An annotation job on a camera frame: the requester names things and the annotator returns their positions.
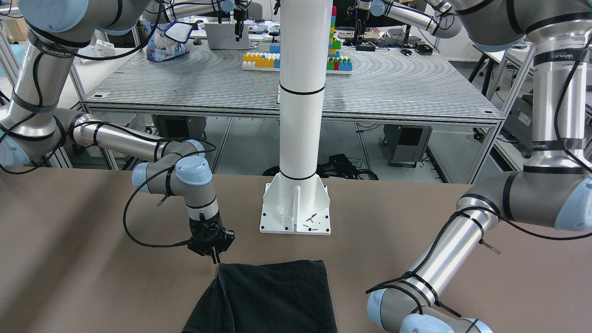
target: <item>cable tie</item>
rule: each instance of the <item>cable tie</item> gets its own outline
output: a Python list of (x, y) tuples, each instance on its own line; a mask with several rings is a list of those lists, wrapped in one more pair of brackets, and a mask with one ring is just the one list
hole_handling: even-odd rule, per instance
[(486, 248), (488, 248), (488, 249), (492, 250), (492, 251), (493, 251), (493, 252), (495, 252), (496, 254), (498, 254), (498, 255), (501, 255), (501, 251), (500, 251), (500, 250), (498, 250), (498, 249), (496, 249), (495, 247), (493, 247), (493, 246), (491, 246), (491, 245), (489, 245), (489, 244), (485, 243), (485, 241), (483, 241), (483, 239), (482, 239), (482, 238), (479, 240), (479, 244), (481, 244), (481, 245), (483, 245), (484, 247), (486, 247)]

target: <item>white pillar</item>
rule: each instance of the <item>white pillar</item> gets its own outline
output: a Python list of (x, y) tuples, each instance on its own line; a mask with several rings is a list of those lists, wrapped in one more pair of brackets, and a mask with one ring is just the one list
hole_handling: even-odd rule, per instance
[(266, 187), (260, 231), (329, 235), (329, 196), (316, 175), (331, 0), (282, 2), (278, 174)]

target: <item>laptop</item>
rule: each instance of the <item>laptop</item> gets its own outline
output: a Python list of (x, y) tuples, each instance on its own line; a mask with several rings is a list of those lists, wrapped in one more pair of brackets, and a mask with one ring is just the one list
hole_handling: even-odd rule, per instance
[(250, 46), (249, 26), (246, 24), (240, 41), (236, 41), (234, 24), (208, 23), (205, 25), (205, 34), (210, 50), (248, 50)]

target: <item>brown table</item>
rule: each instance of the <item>brown table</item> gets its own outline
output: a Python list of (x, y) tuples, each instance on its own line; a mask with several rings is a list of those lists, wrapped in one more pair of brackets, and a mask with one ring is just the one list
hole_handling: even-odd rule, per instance
[[(412, 265), (467, 185), (325, 180), (332, 236), (258, 231), (269, 178), (216, 175), (220, 210), (237, 239), (223, 262), (324, 260), (339, 331), (380, 332), (364, 290)], [(121, 226), (130, 173), (40, 169), (0, 175), (0, 332), (179, 332), (215, 276), (185, 248), (136, 245)], [(140, 239), (188, 236), (180, 198), (140, 194)], [(553, 233), (550, 229), (531, 228)], [(505, 224), (478, 247), (441, 299), (495, 332), (590, 332), (592, 244), (535, 239)]]

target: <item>blue joint cap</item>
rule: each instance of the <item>blue joint cap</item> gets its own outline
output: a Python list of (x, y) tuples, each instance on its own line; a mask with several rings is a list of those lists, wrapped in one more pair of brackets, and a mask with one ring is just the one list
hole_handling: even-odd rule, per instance
[(220, 3), (220, 9), (225, 12), (232, 12), (234, 10), (234, 0), (224, 0)]
[[(198, 152), (203, 152), (205, 150), (204, 145), (202, 145), (201, 142), (199, 142), (197, 140), (190, 139), (190, 140), (186, 140), (184, 142), (188, 142), (188, 143), (192, 144), (193, 147), (195, 147), (195, 150)], [(199, 154), (197, 154), (197, 156), (205, 157), (205, 153), (199, 153)]]
[[(140, 163), (140, 164), (136, 165), (136, 167), (134, 168), (134, 171), (132, 171), (132, 173), (131, 173), (131, 183), (134, 184), (135, 188), (140, 187), (140, 185), (142, 185), (142, 183), (148, 179), (147, 170), (148, 170), (148, 162), (144, 162), (144, 163)], [(140, 192), (150, 193), (150, 190), (148, 190), (148, 184), (142, 186), (142, 188), (140, 189)]]
[(9, 136), (5, 136), (0, 143), (0, 164), (5, 167), (22, 167), (30, 162), (29, 156), (21, 146)]
[[(462, 318), (462, 320), (470, 321), (472, 323), (475, 322), (475, 320), (472, 318)], [(479, 329), (480, 333), (493, 333), (491, 328), (489, 328), (489, 326), (487, 326), (484, 322), (482, 322), (480, 320), (477, 320), (477, 322), (475, 323), (475, 327), (477, 327), (477, 329)]]
[(592, 228), (592, 176), (576, 186), (555, 219), (557, 230), (584, 231), (589, 228)]
[(454, 330), (436, 317), (412, 313), (403, 319), (399, 333), (454, 333)]
[(511, 41), (507, 44), (503, 44), (503, 45), (483, 45), (483, 44), (479, 44), (475, 41), (473, 41), (473, 44), (475, 44), (475, 47), (482, 52), (499, 52), (499, 51), (505, 51), (509, 48), (511, 48), (514, 44), (518, 44), (521, 43), (524, 39), (526, 38), (526, 35), (522, 35), (522, 37), (518, 38), (515, 41)]
[(368, 298), (368, 303), (366, 304), (366, 312), (368, 313), (368, 318), (373, 321), (378, 327), (382, 328), (382, 330), (386, 331), (384, 326), (382, 326), (382, 317), (380, 315), (380, 307), (382, 305), (382, 297), (386, 292), (386, 289), (379, 289), (375, 292), (370, 294)]
[(110, 34), (112, 36), (123, 36), (123, 35), (127, 34), (128, 32), (130, 32), (131, 31), (131, 28), (129, 28), (127, 30), (121, 30), (121, 31), (109, 30), (109, 29), (104, 29), (104, 28), (99, 28), (97, 30), (98, 31), (101, 31), (103, 33)]
[(18, 9), (35, 27), (48, 33), (61, 33), (82, 21), (88, 0), (21, 0)]
[(380, 16), (384, 13), (385, 5), (382, 0), (372, 0), (370, 4), (370, 13), (374, 16)]
[(208, 161), (201, 156), (189, 156), (180, 159), (175, 165), (177, 178), (189, 185), (206, 185), (212, 180)]

